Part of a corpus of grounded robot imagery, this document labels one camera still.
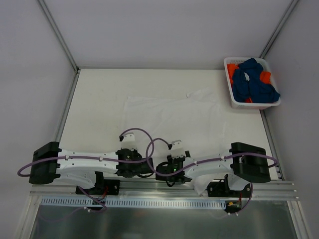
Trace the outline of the white t shirt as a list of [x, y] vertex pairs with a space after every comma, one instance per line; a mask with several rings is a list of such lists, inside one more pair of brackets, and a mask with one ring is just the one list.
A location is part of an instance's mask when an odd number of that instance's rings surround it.
[[121, 130], [141, 128], [152, 138], [181, 140], [193, 157], [213, 158], [229, 150], [222, 98], [211, 88], [193, 91], [181, 100], [128, 97]]

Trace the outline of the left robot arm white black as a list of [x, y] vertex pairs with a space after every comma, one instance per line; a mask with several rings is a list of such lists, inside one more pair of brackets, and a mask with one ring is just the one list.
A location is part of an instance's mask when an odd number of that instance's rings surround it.
[[120, 149], [109, 153], [80, 153], [59, 148], [59, 142], [49, 142], [33, 153], [29, 183], [45, 185], [55, 180], [88, 189], [99, 194], [106, 174], [124, 178], [152, 174], [149, 162], [138, 153], [136, 144], [122, 142]]

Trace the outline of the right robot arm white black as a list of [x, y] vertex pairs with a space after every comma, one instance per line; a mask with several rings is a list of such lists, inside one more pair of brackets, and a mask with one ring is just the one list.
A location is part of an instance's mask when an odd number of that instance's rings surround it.
[[223, 191], [229, 197], [236, 196], [249, 183], [271, 181], [269, 158], [260, 147], [235, 142], [225, 154], [194, 158], [177, 140], [169, 146], [169, 151], [167, 161], [156, 167], [156, 180], [173, 186], [191, 183], [197, 194], [203, 193], [211, 181], [222, 176], [225, 177]]

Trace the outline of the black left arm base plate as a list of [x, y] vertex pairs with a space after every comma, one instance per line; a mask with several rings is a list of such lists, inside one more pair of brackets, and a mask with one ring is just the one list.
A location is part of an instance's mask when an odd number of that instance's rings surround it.
[[98, 178], [93, 188], [84, 189], [88, 195], [117, 196], [120, 189], [120, 180]]

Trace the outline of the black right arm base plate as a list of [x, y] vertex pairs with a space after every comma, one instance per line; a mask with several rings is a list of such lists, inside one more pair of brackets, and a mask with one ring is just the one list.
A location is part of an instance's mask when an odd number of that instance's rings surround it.
[[213, 198], [249, 198], [252, 190], [250, 184], [247, 184], [243, 190], [230, 190], [228, 184], [224, 180], [218, 182], [210, 182], [206, 188], [208, 196]]

